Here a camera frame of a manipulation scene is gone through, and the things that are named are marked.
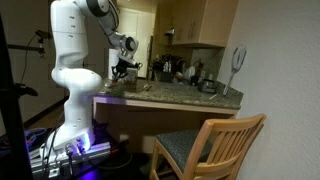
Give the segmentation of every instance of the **cabinet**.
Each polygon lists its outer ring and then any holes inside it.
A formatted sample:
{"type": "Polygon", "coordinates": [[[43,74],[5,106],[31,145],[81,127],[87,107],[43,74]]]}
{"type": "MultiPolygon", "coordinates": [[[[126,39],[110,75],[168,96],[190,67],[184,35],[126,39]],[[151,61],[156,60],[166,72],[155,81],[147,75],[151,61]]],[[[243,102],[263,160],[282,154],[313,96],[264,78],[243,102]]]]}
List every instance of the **cabinet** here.
{"type": "Polygon", "coordinates": [[[172,44],[225,47],[238,0],[177,0],[172,44]]]}
{"type": "Polygon", "coordinates": [[[155,25],[154,25],[154,42],[161,45],[170,45],[171,37],[164,34],[173,28],[173,3],[161,2],[157,6],[155,25]]]}

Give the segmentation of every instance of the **wooden chair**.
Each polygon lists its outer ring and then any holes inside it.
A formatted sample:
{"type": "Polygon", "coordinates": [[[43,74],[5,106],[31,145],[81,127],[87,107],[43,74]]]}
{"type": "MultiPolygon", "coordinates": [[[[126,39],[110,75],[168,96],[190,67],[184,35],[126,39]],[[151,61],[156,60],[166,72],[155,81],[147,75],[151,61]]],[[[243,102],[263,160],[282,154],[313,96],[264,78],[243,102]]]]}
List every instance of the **wooden chair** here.
{"type": "Polygon", "coordinates": [[[149,178],[159,179],[157,167],[162,154],[180,180],[236,179],[265,119],[264,114],[243,119],[208,119],[200,131],[156,135],[149,178]]]}

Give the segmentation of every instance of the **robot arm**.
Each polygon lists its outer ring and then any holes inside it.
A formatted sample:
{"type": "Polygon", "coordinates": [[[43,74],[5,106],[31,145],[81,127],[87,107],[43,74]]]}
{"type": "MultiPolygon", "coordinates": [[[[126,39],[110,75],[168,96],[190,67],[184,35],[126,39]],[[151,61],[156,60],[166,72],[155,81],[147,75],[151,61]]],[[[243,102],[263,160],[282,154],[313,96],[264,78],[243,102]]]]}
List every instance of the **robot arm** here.
{"type": "Polygon", "coordinates": [[[116,31],[116,28],[119,25],[119,18],[112,1],[87,1],[87,7],[90,13],[98,19],[100,27],[107,36],[109,43],[120,48],[120,53],[118,54],[119,62],[116,67],[112,68],[112,73],[114,75],[113,80],[117,81],[118,78],[126,76],[127,67],[139,69],[142,64],[136,63],[133,60],[139,42],[133,37],[120,34],[116,31]]]}
{"type": "Polygon", "coordinates": [[[42,158],[49,157],[49,163],[66,156],[66,145],[77,149],[76,154],[86,154],[95,142],[92,100],[101,90],[103,80],[97,73],[83,68],[88,55],[85,17],[95,17],[109,42],[120,48],[119,63],[113,70],[114,81],[124,77],[127,67],[140,67],[133,60],[138,41],[116,32],[119,20],[111,0],[55,0],[50,16],[56,48],[51,76],[57,84],[67,88],[70,95],[64,104],[64,123],[50,135],[40,152],[42,158]]]}

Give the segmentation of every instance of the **chair cushion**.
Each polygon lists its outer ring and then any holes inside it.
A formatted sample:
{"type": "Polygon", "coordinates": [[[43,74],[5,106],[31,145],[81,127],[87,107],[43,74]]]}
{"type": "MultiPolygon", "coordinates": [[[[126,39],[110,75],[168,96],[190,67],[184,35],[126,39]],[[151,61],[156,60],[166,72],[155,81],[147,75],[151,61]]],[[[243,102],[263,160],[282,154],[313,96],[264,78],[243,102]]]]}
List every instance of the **chair cushion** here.
{"type": "MultiPolygon", "coordinates": [[[[181,172],[184,172],[188,156],[199,130],[185,130],[156,135],[159,142],[166,148],[171,157],[177,163],[181,172]]],[[[202,151],[199,161],[205,161],[210,153],[212,144],[207,143],[202,151]]]]}

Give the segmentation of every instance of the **pot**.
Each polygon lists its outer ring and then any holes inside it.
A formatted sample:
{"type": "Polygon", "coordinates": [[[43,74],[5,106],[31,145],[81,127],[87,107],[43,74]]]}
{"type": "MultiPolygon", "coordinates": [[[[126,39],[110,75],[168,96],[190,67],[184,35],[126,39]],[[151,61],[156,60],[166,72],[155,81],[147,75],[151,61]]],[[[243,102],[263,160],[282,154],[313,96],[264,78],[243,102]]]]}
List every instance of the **pot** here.
{"type": "Polygon", "coordinates": [[[215,84],[215,81],[203,79],[198,84],[198,90],[201,92],[216,94],[217,86],[215,84]]]}

